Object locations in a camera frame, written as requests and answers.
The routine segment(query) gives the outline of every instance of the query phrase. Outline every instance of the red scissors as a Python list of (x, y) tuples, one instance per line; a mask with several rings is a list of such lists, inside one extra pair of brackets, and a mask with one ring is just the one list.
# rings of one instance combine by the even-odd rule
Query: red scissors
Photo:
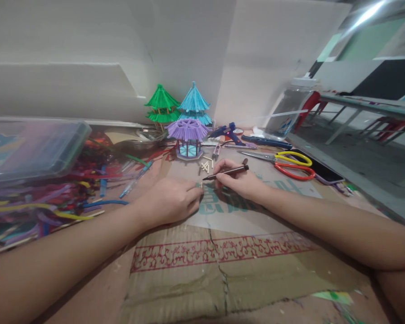
[[(286, 176), (289, 176), (290, 178), (293, 178), (295, 180), (308, 181), (308, 180), (315, 178), (315, 171), (313, 171), (311, 168), (309, 168), (312, 165), (312, 161), (307, 156), (304, 156), (303, 154), (300, 154), (297, 152), (283, 151), (283, 152), (277, 153), (276, 155), (267, 154), (267, 153), (258, 153), (258, 152), (251, 153), (251, 152), (245, 152), (245, 151), (239, 151), (239, 153), (249, 155), (251, 157), (258, 158), (258, 159), (261, 159), (264, 161), (272, 162), (274, 164), (274, 167), (277, 170), (281, 171)], [(304, 159), (306, 162), (300, 162), (297, 160), (293, 160), (291, 158), (283, 156), (284, 154), (298, 156), (298, 157)], [(289, 161), (294, 164), (277, 163), (276, 162), (277, 159)], [(308, 173), (309, 175), (308, 176), (298, 176), (298, 175), (295, 175), (293, 173), (286, 171), (285, 168), (299, 169), (299, 170), (302, 170), (302, 171)]]

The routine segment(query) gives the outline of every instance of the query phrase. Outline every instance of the plastic storage box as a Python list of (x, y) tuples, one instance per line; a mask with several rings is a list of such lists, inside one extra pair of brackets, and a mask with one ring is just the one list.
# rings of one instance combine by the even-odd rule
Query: plastic storage box
[(90, 133), (82, 121), (0, 123), (0, 183), (68, 174)]

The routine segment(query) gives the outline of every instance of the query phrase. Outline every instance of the floor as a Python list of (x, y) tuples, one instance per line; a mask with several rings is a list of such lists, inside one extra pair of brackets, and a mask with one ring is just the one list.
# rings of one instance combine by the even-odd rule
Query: floor
[[(339, 111), (341, 106), (328, 104), (325, 111)], [(364, 129), (380, 115), (361, 112), (346, 131), (330, 145), (325, 141), (354, 112), (347, 108), (331, 124), (333, 113), (317, 116), (310, 127), (301, 127), (289, 139), (312, 156), (323, 161), (354, 183), (371, 199), (383, 205), (394, 218), (405, 221), (405, 187), (396, 182), (405, 178), (405, 134), (387, 146), (370, 138), (361, 140), (359, 130)]]

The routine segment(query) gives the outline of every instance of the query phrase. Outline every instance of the clear plastic container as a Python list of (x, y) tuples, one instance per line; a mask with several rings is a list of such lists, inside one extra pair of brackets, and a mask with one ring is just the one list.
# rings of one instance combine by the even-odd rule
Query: clear plastic container
[[(283, 93), (283, 98), (274, 113), (286, 113), (301, 110), (311, 96), (315, 81), (309, 78), (295, 78)], [(294, 126), (299, 114), (270, 118), (263, 136), (267, 139), (283, 141)]]
[(0, 123), (0, 184), (67, 175), (90, 133), (82, 121)]

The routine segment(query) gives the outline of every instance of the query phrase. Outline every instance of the forearm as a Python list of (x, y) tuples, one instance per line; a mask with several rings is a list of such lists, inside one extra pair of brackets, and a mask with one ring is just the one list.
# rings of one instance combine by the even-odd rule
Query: forearm
[(0, 323), (29, 323), (90, 271), (149, 229), (129, 205), (0, 255)]
[(268, 186), (256, 202), (373, 269), (405, 269), (403, 225), (352, 206)]

